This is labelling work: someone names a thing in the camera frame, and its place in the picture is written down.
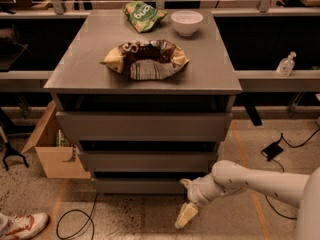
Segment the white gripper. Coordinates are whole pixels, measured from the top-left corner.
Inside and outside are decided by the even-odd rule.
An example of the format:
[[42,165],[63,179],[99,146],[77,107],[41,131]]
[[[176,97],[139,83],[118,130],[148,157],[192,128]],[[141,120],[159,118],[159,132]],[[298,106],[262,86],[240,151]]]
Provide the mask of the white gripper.
[[220,196],[220,186],[211,174],[192,181],[183,178],[180,183],[187,189],[187,197],[191,203],[182,205],[175,222],[177,229],[185,227],[198,214],[198,207],[203,207]]

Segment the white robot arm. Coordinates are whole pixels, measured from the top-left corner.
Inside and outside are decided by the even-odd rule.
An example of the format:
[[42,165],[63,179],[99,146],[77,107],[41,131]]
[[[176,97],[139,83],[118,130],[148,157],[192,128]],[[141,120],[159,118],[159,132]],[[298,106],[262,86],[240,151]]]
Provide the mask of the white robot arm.
[[294,240],[320,240],[320,169],[311,175],[254,170],[229,160],[216,162],[209,174],[195,180],[181,179],[187,190],[175,222],[181,229],[199,208],[216,198],[251,189],[298,209]]

